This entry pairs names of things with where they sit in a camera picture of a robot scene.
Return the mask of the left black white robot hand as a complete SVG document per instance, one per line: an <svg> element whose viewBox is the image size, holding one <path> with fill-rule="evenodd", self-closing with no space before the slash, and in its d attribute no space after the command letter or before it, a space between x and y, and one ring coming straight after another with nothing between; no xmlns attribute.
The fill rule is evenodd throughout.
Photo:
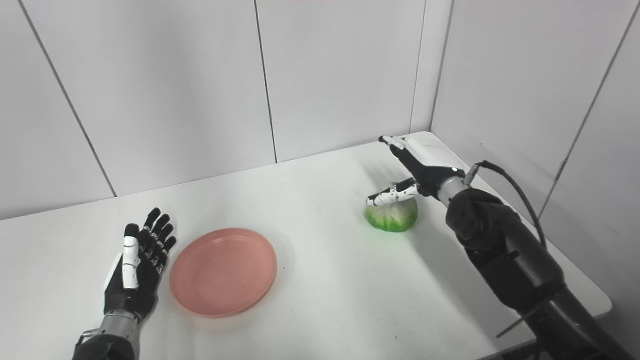
<svg viewBox="0 0 640 360"><path fill-rule="evenodd" d="M157 207L144 224L125 227L122 253L104 291L105 314L127 312L144 321L153 312L170 251L178 243L173 232L170 215Z"/></svg>

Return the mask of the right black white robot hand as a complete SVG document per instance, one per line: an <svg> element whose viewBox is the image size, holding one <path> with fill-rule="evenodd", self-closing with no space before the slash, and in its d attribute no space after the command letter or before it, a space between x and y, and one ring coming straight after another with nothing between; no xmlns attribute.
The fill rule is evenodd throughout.
<svg viewBox="0 0 640 360"><path fill-rule="evenodd" d="M457 194L470 189L464 170L436 165L435 158L415 141L403 136L380 136L378 141L389 147L411 177L368 196L368 207L384 207L416 196L434 198L448 207Z"/></svg>

